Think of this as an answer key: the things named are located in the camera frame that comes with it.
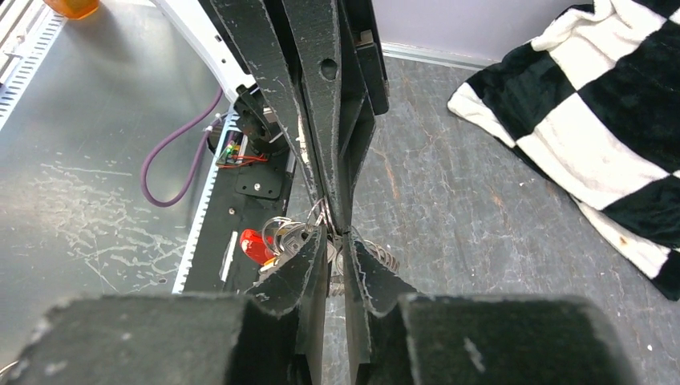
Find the key with black tag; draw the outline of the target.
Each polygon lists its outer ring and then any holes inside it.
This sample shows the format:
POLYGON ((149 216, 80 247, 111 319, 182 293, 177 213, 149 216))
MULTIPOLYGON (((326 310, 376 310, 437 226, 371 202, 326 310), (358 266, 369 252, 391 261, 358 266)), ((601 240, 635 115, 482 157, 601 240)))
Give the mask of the key with black tag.
MULTIPOLYGON (((275 246, 275 257, 278 258, 275 266, 269 269, 259 269, 258 282, 263 282, 269 275, 277 271, 282 265, 294 257, 300 248, 306 243, 306 238, 309 236, 307 225, 299 222, 290 222, 283 225, 283 229, 275 233, 275 241, 272 241, 272 246, 275 246)), ((330 239, 326 242, 327 259, 330 265, 330 281, 334 284, 341 285, 341 278, 344 271, 341 267, 342 255, 338 252, 335 244, 330 239)))

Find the large metal keyring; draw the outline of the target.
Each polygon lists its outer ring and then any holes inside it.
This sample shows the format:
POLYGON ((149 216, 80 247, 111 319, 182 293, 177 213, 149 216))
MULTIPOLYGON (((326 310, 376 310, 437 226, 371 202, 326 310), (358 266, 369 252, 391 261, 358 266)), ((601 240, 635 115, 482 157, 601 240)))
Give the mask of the large metal keyring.
MULTIPOLYGON (((258 232, 261 233, 267 248, 271 252, 275 253, 275 246, 272 246, 272 241, 275 241, 275 233, 278 230, 283 229, 283 225, 289 224, 290 222, 299 222, 307 225, 307 230, 309 232, 313 229, 328 225, 330 227, 330 232, 327 234, 327 240, 330 239, 333 241, 336 249, 342 255, 342 239, 339 235, 334 233, 334 224, 332 220, 328 218, 329 212, 330 210, 328 209, 327 199, 322 198, 313 205, 304 221, 295 221, 289 217, 272 217, 264 223, 258 232)), ((344 271, 343 257, 341 267, 344 271)), ((343 278, 344 274, 340 281, 342 283, 341 285, 334 284, 330 281, 329 296, 338 297, 345 293, 343 278)))

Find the red key tag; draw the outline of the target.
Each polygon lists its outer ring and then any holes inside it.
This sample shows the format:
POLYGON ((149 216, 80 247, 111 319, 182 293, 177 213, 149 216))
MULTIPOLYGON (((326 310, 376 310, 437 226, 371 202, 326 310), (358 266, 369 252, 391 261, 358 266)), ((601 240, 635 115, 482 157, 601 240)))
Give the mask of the red key tag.
POLYGON ((275 257, 263 240, 261 233, 254 229, 245 229, 239 240, 240 247, 244 254, 258 265, 263 265, 267 260, 275 257))

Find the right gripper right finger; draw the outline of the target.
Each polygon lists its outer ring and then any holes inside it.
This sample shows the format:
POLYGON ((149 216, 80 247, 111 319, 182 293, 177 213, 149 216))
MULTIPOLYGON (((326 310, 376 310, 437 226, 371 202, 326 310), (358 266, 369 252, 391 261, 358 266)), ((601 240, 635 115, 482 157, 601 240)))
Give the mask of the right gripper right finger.
POLYGON ((401 294, 416 288, 391 272, 355 233, 343 236, 347 349, 352 384, 412 384, 401 294))

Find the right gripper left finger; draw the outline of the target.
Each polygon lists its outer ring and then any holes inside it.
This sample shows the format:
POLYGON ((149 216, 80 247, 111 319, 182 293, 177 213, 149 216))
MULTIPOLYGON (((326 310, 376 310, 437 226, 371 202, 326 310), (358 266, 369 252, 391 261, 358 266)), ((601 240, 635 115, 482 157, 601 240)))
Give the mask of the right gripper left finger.
POLYGON ((319 384, 330 267, 327 231, 309 230, 288 261, 249 288, 260 312, 247 384, 319 384))

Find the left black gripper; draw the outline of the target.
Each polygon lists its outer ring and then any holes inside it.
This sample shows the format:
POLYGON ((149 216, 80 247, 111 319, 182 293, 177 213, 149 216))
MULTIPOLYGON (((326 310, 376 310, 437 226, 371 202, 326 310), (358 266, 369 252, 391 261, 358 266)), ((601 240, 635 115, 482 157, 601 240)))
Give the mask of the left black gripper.
POLYGON ((328 208, 335 228, 350 228, 360 164, 351 137, 372 121, 369 96, 376 116, 390 106, 373 2, 209 5, 301 164, 313 209, 326 215, 328 208))

